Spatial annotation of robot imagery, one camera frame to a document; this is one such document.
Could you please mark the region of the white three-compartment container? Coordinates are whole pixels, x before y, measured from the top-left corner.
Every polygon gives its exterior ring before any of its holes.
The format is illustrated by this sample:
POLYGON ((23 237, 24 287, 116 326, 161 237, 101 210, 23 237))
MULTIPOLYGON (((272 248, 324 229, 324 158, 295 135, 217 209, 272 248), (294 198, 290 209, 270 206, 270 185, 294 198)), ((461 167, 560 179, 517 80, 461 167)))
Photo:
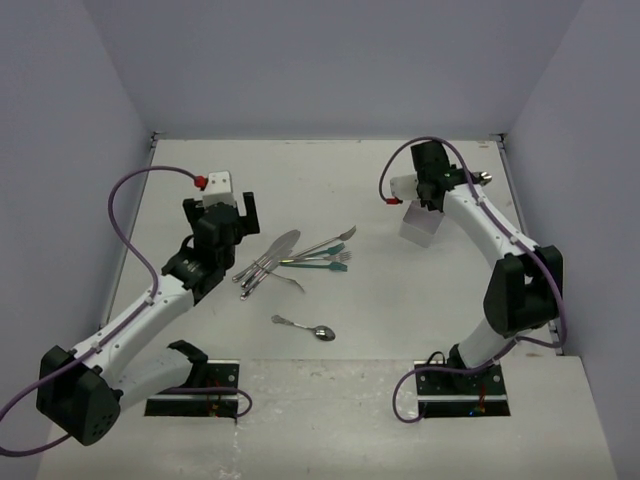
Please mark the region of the white three-compartment container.
POLYGON ((428 210, 419 201, 409 204, 399 228, 399 236, 422 248, 428 248, 444 219, 438 210, 428 210))

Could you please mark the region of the large silver fork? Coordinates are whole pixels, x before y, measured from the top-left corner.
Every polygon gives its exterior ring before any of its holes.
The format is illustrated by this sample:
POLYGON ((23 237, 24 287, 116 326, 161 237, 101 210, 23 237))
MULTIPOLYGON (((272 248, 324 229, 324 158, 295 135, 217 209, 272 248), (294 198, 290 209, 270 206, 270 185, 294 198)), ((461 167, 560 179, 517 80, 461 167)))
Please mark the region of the large silver fork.
POLYGON ((339 234, 338 236, 329 238, 327 240, 323 240, 322 242, 320 242, 320 243, 318 243, 316 245, 313 245, 311 247, 308 247, 308 248, 306 248, 304 250, 301 250, 301 251, 297 252, 295 254, 295 257, 304 256, 304 255, 306 255, 308 253, 311 253, 311 252, 314 252, 314 251, 320 249, 321 247, 328 246, 329 244, 332 244, 334 242, 346 242, 347 240, 349 240, 356 233, 356 230, 357 230, 357 226, 354 225, 349 230, 339 234))

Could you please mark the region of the ornate silver teaspoon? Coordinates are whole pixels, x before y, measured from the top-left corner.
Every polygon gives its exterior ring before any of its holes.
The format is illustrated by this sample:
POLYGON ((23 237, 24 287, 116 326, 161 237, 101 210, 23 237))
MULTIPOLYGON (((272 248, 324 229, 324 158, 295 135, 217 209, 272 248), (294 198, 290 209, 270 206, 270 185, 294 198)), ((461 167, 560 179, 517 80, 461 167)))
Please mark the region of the ornate silver teaspoon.
POLYGON ((280 315, 273 315, 271 317, 271 321, 274 324, 286 325, 286 326, 291 326, 294 328, 310 331, 320 341, 331 342, 336 339, 335 332, 330 327, 325 325, 317 325, 317 326, 302 325, 300 323, 286 319, 280 315))

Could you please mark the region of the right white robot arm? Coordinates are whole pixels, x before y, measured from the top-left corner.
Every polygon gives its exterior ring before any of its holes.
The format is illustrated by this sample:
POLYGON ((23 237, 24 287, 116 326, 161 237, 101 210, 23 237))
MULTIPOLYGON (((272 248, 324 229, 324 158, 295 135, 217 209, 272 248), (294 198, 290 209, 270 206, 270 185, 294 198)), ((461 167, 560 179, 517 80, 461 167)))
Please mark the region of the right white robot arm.
POLYGON ((422 371, 429 380, 447 381, 454 391, 467 393, 519 343, 561 348, 567 326, 560 250, 539 245, 509 222, 484 193, 487 174, 471 171, 464 160, 450 161, 458 153, 444 139, 416 141, 412 197, 461 227, 491 269, 478 326, 451 347, 443 364, 422 371))

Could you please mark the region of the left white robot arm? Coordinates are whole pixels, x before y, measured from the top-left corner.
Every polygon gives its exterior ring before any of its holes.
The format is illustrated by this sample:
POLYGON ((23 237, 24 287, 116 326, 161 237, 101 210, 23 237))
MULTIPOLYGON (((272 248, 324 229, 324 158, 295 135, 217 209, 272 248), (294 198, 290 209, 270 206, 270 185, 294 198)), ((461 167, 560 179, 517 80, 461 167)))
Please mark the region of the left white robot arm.
POLYGON ((170 343, 159 356, 131 361, 172 321, 203 300, 235 262, 242 239, 260 231, 254 195, 243 195, 244 214, 223 202, 186 199, 191 225, 179 251, 137 304, 70 350, 53 347, 42 358, 36 407, 84 446, 103 438, 126 409, 156 394, 233 395, 234 387, 208 385, 208 356, 189 342, 170 343))

